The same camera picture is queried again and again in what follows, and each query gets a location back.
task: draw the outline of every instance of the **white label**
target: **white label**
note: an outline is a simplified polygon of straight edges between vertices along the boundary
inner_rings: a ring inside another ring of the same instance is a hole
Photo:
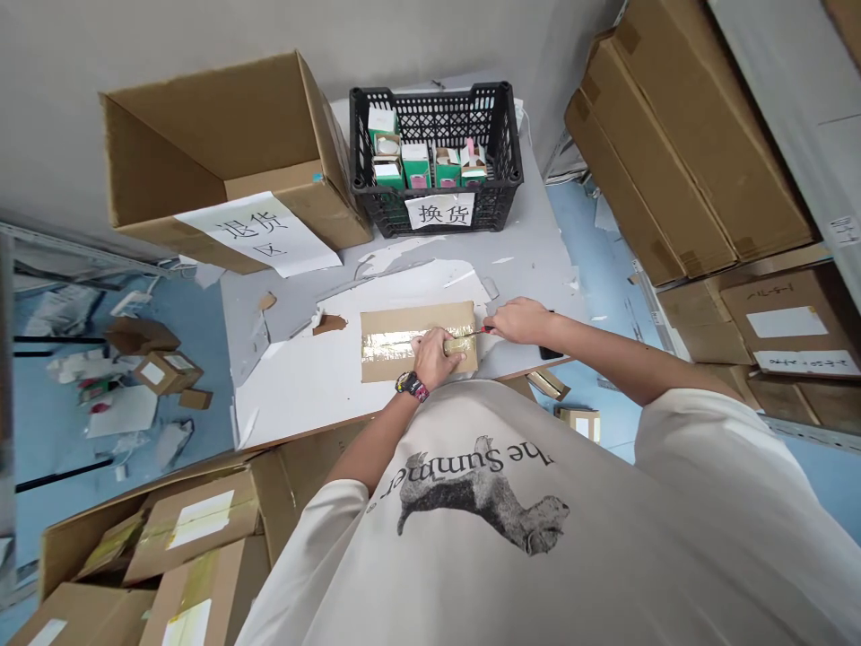
[[[155,363],[147,363],[141,368],[141,376],[145,377],[153,386],[158,386],[161,380],[164,379],[164,370],[159,368]]]
[[[342,264],[271,191],[174,217],[284,278]]]
[[[846,350],[806,352],[768,350],[755,352],[753,356],[765,371],[861,377],[861,371]]]
[[[858,226],[858,220],[852,215],[834,220],[828,223],[828,227],[838,247],[848,247],[861,242],[861,226]]]
[[[204,501],[184,507],[179,513],[177,526],[170,537],[168,549],[209,536],[226,528],[230,523],[230,503],[233,490],[220,493]]]
[[[202,601],[168,621],[161,646],[204,646],[211,599]]]
[[[475,193],[455,193],[405,200],[413,230],[430,224],[470,226],[473,223]]]
[[[165,354],[164,360],[179,371],[193,370],[193,363],[186,361],[186,358],[181,354]]]
[[[48,619],[48,623],[33,637],[28,646],[49,646],[65,628],[68,622],[62,619]]]
[[[577,419],[575,419],[574,430],[577,431],[583,437],[585,437],[587,440],[589,439],[589,421],[587,419],[583,419],[582,417],[578,417]]]
[[[759,338],[828,334],[828,328],[824,326],[822,319],[812,307],[755,312],[748,314],[747,319]]]

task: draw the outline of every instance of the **open cardboard box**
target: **open cardboard box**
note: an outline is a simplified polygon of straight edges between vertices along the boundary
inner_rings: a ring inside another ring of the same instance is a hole
[[[101,98],[117,231],[250,274],[269,265],[173,216],[272,191],[331,249],[371,240],[344,136],[299,52]]]

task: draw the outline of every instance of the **packing tape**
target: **packing tape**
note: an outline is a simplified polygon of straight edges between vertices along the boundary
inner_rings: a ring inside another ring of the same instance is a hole
[[[619,41],[619,44],[624,47],[629,54],[634,53],[641,40],[637,29],[628,21],[622,19],[619,26],[616,27],[616,33],[613,36]]]

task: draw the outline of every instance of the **white sign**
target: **white sign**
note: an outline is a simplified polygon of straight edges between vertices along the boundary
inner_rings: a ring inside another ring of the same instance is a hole
[[[284,278],[342,264],[271,191],[174,217]]]
[[[475,193],[455,193],[405,200],[413,231],[431,224],[470,226]]]

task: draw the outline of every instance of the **taped cardboard box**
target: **taped cardboard box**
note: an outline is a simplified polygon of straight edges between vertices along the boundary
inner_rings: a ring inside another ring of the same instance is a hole
[[[732,316],[720,297],[721,290],[787,269],[821,263],[830,258],[831,253],[819,242],[679,285],[660,292],[657,299],[664,308],[666,318],[672,327],[724,323],[732,320]]]
[[[150,590],[63,583],[8,646],[131,646],[144,632]]]
[[[613,44],[742,261],[812,242],[708,11],[695,0],[635,0]]]
[[[101,102],[117,231],[250,274],[269,265],[174,216],[271,191],[331,249],[371,240],[347,187],[343,134],[299,52]]]
[[[752,367],[747,365],[724,365],[721,363],[699,363],[700,367],[709,371],[715,377],[723,381],[732,390],[737,392],[744,403],[753,410],[760,409],[760,403],[753,394],[747,380],[751,374]]]
[[[433,327],[443,327],[460,337],[475,331],[472,301],[427,307],[361,313],[361,382],[394,381],[413,369],[415,357],[410,345],[416,336]],[[478,370],[475,337],[456,348],[466,354],[455,373]]]
[[[140,646],[232,646],[269,575],[262,537],[250,537],[166,572]]]
[[[735,264],[714,211],[609,39],[594,44],[580,89],[685,274],[694,278]]]
[[[604,191],[622,235],[631,245],[651,283],[662,285],[684,278],[684,268],[670,250],[665,235],[595,118],[586,94],[581,90],[571,97],[565,112],[565,125],[588,163],[597,185]]]
[[[763,371],[861,378],[861,318],[833,263],[720,295]]]

